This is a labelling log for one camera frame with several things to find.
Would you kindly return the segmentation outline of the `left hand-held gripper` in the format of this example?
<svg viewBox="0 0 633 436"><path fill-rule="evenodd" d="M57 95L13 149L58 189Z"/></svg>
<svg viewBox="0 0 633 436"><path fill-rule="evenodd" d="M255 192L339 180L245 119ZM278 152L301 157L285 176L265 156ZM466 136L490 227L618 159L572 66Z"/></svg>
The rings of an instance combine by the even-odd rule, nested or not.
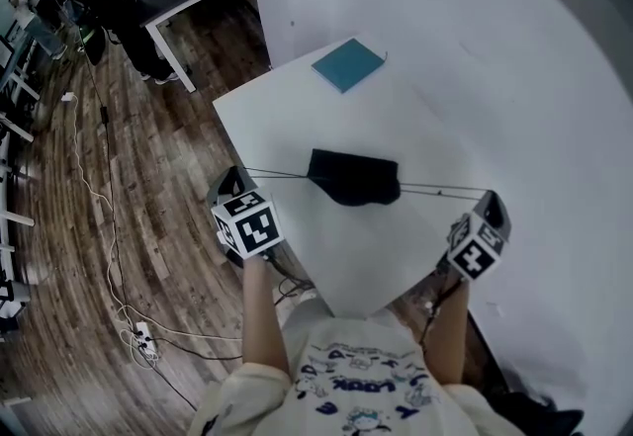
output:
<svg viewBox="0 0 633 436"><path fill-rule="evenodd" d="M220 243L238 258L251 258L284 241L272 195L246 169L233 165L223 172L207 201Z"/></svg>

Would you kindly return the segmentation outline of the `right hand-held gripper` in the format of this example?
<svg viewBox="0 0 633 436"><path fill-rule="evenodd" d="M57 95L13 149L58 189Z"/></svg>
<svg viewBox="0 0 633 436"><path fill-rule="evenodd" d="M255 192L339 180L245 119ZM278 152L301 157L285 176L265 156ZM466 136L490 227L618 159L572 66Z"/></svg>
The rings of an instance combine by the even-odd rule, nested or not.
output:
<svg viewBox="0 0 633 436"><path fill-rule="evenodd" d="M511 221L498 193L488 190L448 235L446 258L468 281L476 281L499 264L508 244Z"/></svg>

